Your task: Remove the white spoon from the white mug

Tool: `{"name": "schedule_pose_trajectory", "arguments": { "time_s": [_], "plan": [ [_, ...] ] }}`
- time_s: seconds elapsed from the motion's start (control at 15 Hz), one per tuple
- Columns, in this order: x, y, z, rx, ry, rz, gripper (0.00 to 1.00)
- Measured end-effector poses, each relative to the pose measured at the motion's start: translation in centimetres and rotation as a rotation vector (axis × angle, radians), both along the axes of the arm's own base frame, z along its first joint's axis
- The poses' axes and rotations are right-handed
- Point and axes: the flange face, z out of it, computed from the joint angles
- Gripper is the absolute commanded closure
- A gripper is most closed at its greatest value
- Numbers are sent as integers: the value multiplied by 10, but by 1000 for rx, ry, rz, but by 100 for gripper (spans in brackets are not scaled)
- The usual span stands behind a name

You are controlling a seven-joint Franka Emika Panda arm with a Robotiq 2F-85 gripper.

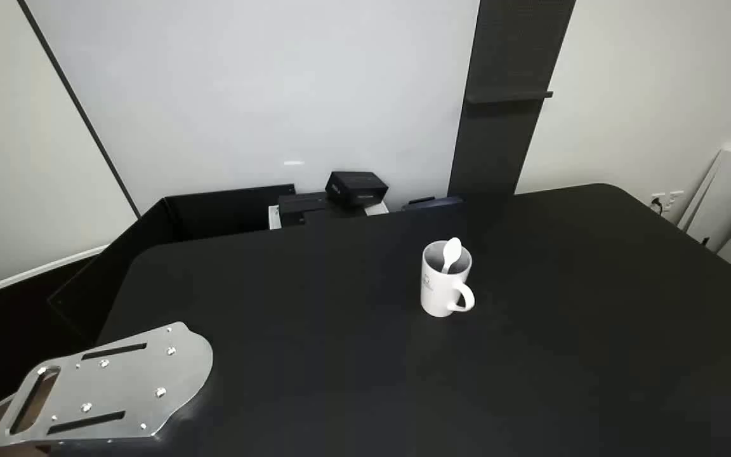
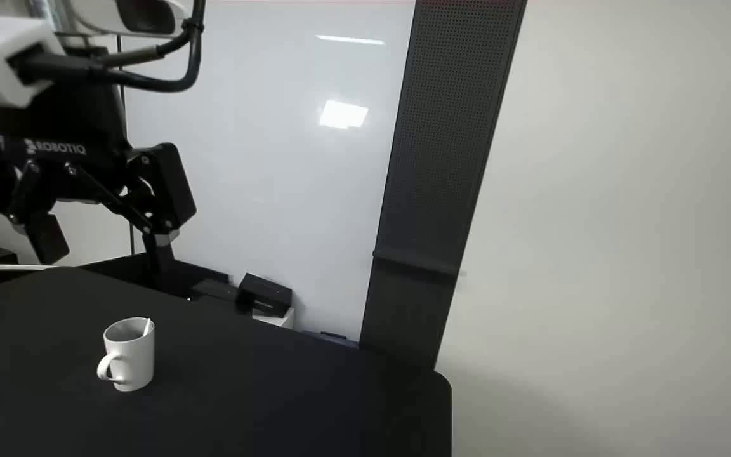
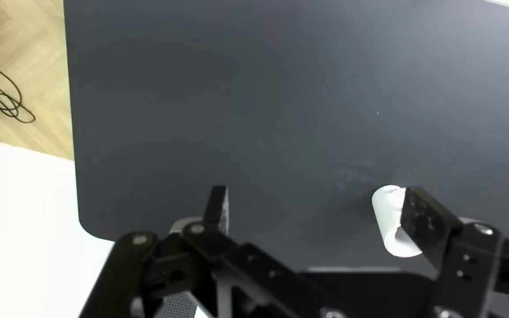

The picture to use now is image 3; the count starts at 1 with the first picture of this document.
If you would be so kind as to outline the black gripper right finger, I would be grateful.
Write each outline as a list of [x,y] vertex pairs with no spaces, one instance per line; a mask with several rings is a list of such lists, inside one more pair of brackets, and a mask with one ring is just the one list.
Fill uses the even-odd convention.
[[440,272],[449,246],[463,223],[446,209],[435,196],[421,187],[405,189],[401,228],[421,249],[431,267]]

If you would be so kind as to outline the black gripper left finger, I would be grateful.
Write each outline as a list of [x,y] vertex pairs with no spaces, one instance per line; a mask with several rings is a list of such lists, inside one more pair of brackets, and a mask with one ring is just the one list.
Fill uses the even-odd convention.
[[221,233],[230,232],[230,196],[226,186],[214,186],[211,189],[203,224]]

